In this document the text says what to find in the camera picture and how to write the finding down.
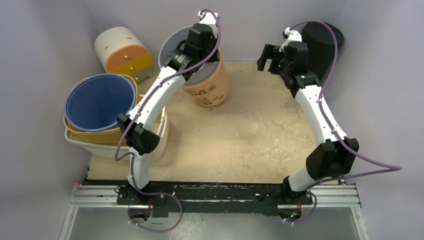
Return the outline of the black plastic bin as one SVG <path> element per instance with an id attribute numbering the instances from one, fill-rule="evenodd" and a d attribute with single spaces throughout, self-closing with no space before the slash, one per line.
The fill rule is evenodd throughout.
<path id="1" fill-rule="evenodd" d="M 340 50 L 345 41 L 343 33 L 338 28 L 331 24 L 328 24 L 328 28 L 309 21 L 301 30 L 302 41 L 308 47 L 308 70 L 316 74 L 322 85 L 325 84 L 333 63 L 337 61 L 335 46 Z"/>

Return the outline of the grey plastic bin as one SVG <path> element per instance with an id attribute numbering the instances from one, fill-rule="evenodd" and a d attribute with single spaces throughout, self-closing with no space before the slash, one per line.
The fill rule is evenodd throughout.
<path id="1" fill-rule="evenodd" d="M 185 40 L 188 36 L 190 26 L 183 27 L 178 31 L 174 32 L 162 45 L 159 54 L 158 54 L 158 66 L 162 68 L 164 66 L 164 62 L 168 58 L 168 54 L 174 50 L 178 43 Z M 205 63 L 199 71 L 194 73 L 190 79 L 185 83 L 185 86 L 199 84 L 205 81 L 207 78 L 211 77 L 215 72 L 218 66 L 218 61 L 216 62 L 207 62 Z"/>

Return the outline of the orange capybara bin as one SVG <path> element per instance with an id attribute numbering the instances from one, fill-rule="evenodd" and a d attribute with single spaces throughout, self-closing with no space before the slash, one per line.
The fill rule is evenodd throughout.
<path id="1" fill-rule="evenodd" d="M 193 74 L 182 89 L 202 107 L 222 103 L 230 93 L 231 80 L 223 60 L 206 63 Z"/>

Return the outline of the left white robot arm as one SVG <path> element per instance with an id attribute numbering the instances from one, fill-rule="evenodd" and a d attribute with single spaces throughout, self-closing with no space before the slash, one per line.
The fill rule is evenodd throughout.
<path id="1" fill-rule="evenodd" d="M 120 142 L 125 141 L 129 151 L 129 174 L 126 190 L 129 197 L 138 205 L 146 203 L 149 197 L 163 198 L 169 194 L 164 191 L 150 190 L 149 168 L 151 153 L 158 147 L 161 138 L 152 131 L 156 118 L 168 104 L 172 96 L 208 63 L 219 61 L 218 46 L 221 28 L 217 23 L 195 23 L 186 28 L 186 36 L 175 43 L 163 44 L 160 51 L 160 72 L 141 101 L 126 114 L 119 114 L 117 123 L 122 131 Z"/>

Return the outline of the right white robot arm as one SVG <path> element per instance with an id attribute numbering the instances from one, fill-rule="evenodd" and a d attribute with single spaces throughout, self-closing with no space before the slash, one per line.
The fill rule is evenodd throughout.
<path id="1" fill-rule="evenodd" d="M 268 72 L 281 76 L 305 112 L 315 137 L 316 148 L 306 158 L 305 167 L 282 182 L 280 196 L 288 204 L 306 195 L 312 184 L 348 174 L 356 157 L 346 148 L 359 150 L 358 141 L 347 136 L 331 113 L 323 115 L 328 105 L 320 96 L 318 76 L 308 69 L 308 54 L 307 44 L 301 41 L 291 41 L 286 46 L 265 44 L 256 62 L 258 71 L 263 71 L 266 61 L 271 61 Z"/>

